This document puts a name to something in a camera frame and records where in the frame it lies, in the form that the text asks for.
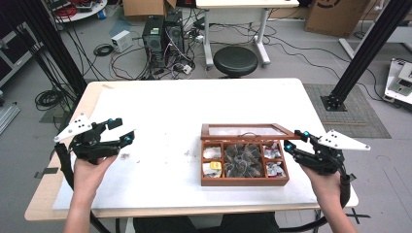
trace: floor mat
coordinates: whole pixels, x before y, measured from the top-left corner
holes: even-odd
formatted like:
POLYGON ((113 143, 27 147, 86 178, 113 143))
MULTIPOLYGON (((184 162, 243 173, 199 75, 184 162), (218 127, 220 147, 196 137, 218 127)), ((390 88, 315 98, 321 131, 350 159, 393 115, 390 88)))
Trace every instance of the floor mat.
POLYGON ((335 85, 307 83, 304 87, 325 131, 334 129, 351 138, 392 138, 357 85, 344 102, 347 112, 325 110, 321 96, 329 96, 335 85))

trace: finger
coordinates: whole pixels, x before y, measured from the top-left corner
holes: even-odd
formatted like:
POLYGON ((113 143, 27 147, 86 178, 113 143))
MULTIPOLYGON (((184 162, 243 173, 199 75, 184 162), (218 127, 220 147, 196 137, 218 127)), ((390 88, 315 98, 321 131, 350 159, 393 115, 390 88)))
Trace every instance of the finger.
POLYGON ((97 165, 102 163, 104 161, 104 158, 97 158, 97 165))
POLYGON ((116 158, 118 156, 110 156, 110 157, 106 157, 106 159, 104 159, 100 164, 99 164, 99 168, 103 169, 104 171, 106 171, 110 165, 112 165, 113 162, 115 162, 116 158))

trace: electronic equipment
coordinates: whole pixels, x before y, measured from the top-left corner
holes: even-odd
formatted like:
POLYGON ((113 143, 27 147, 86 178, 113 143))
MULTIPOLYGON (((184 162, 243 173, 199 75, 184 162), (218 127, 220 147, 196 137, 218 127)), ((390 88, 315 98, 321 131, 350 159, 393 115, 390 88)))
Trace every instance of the electronic equipment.
POLYGON ((75 4, 75 7, 80 12, 91 12, 91 8, 93 8, 95 1, 88 0, 88 1, 79 1, 75 4))
POLYGON ((66 1, 66 0, 50 0, 50 1, 48 2, 49 8, 50 8, 52 11, 56 11, 56 10, 58 10, 58 9, 67 7, 67 6, 71 5, 71 4, 72 4, 71 2, 66 1))
POLYGON ((143 43, 146 56, 152 68, 166 67, 164 16, 148 16, 143 29, 143 43))
POLYGON ((185 41, 183 38, 182 11, 170 10, 164 21, 166 42, 170 43, 170 51, 185 53, 185 41))
POLYGON ((389 90, 408 96, 412 92, 412 63, 405 62, 397 77, 393 79, 389 90))
POLYGON ((131 34, 126 30, 123 30, 121 33, 114 36, 112 38, 112 43, 115 46, 117 52, 123 52, 133 46, 131 34))

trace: cardboard box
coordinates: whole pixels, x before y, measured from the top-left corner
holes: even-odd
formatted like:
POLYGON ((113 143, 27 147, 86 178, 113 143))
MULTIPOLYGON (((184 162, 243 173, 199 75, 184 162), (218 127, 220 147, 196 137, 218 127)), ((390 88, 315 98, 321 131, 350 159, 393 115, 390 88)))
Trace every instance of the cardboard box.
POLYGON ((349 38, 370 0, 314 0, 305 31, 349 38))
POLYGON ((123 0, 124 15, 137 16, 161 16, 166 15, 169 7, 176 8, 177 0, 123 0))

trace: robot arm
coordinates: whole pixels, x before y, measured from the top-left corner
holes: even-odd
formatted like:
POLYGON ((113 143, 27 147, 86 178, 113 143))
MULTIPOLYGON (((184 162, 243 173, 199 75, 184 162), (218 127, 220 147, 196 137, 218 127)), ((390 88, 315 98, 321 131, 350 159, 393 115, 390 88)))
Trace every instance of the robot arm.
POLYGON ((100 142, 101 134, 106 129, 111 130, 121 125, 121 118, 108 119, 101 123, 90 123, 88 118, 84 114, 81 114, 59 135, 54 137, 54 141, 59 144, 61 140, 74 136, 69 145, 69 149, 72 150, 78 158, 88 160, 95 164, 97 158, 119 154, 121 148, 133 143, 133 131, 120 136, 118 140, 100 142))
POLYGON ((293 156, 294 161, 309 167, 321 175, 333 174, 339 171, 341 176, 346 176, 343 162, 345 157, 342 150, 370 150, 370 146, 351 139, 339 132, 331 130, 321 137, 315 137, 309 132, 295 130, 294 134, 303 142, 310 142, 314 153, 309 153, 296 148, 296 145, 286 140, 284 149, 293 156))

